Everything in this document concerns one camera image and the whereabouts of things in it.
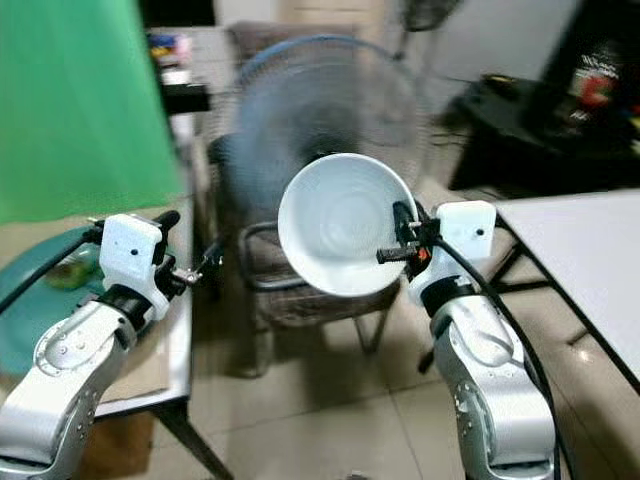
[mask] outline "electric fan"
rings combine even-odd
[[[326,155],[373,157],[409,188],[427,162],[420,86],[388,52],[353,37],[274,45],[246,63],[220,97],[222,183],[244,224],[275,220],[289,182]]]

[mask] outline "green backdrop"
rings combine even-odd
[[[181,190],[137,2],[0,0],[0,224]]]

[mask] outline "white bowl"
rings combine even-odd
[[[379,248],[398,246],[397,201],[417,218],[404,182],[371,157],[338,153],[307,165],[287,186],[278,211],[278,235],[289,263],[326,293],[358,297],[382,290],[405,265],[376,260]]]

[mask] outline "black cable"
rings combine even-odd
[[[524,347],[525,353],[529,359],[531,366],[533,367],[533,373],[535,374],[538,384],[538,388],[542,390],[543,395],[545,396],[547,403],[549,404],[549,409],[551,410],[551,416],[553,418],[553,424],[556,432],[557,444],[554,448],[554,477],[556,480],[560,479],[560,455],[558,452],[558,446],[565,457],[565,461],[567,463],[567,469],[569,470],[569,476],[573,480],[577,480],[576,468],[573,463],[573,456],[569,454],[568,447],[562,437],[562,433],[560,432],[560,427],[558,425],[558,418],[555,410],[555,403],[553,401],[553,393],[551,391],[551,386],[549,385],[549,379],[544,372],[544,368],[542,366],[542,362],[540,361],[540,357],[533,349],[529,338],[522,330],[522,327],[518,324],[515,317],[509,310],[509,308],[505,305],[498,295],[498,292],[487,282],[484,277],[475,269],[473,265],[471,265],[458,251],[453,248],[449,243],[447,243],[442,237],[436,237],[433,239],[433,245],[442,248],[445,252],[451,256],[462,268],[464,268],[467,273],[476,281],[476,283],[480,286],[480,288],[487,294],[487,296],[493,301],[493,303],[500,309],[504,317],[511,325],[511,328],[516,332],[516,335],[520,337],[520,341]]]
[[[42,264],[40,267],[38,267],[38,269],[36,269],[36,271],[34,271],[31,275],[29,275],[29,277],[24,282],[22,282],[14,290],[12,290],[9,293],[9,295],[4,297],[0,302],[0,315],[2,315],[2,313],[7,308],[9,308],[11,304],[13,304],[13,302],[15,302],[18,299],[18,297],[20,297],[20,295],[22,295],[31,285],[36,283],[38,279],[40,279],[40,277],[45,275],[49,270],[55,267],[58,263],[60,263],[66,257],[71,255],[79,246],[88,242],[89,232],[91,232],[91,230],[84,232],[82,236],[78,238],[78,240],[70,244],[63,251],[61,251],[60,253],[52,257],[50,260]]]

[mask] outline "robotic arm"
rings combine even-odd
[[[107,291],[40,338],[31,370],[0,410],[0,478],[71,478],[100,398],[138,335],[202,277],[200,268],[176,268],[165,252],[179,219],[171,211],[154,221],[114,215],[96,224]]]
[[[479,262],[491,252],[495,209],[486,202],[441,205],[414,222],[394,205],[399,249],[378,261],[406,261],[412,300],[431,317],[434,358],[455,403],[458,440],[473,480],[551,480],[555,425],[525,369],[520,338],[468,272],[441,246]]]

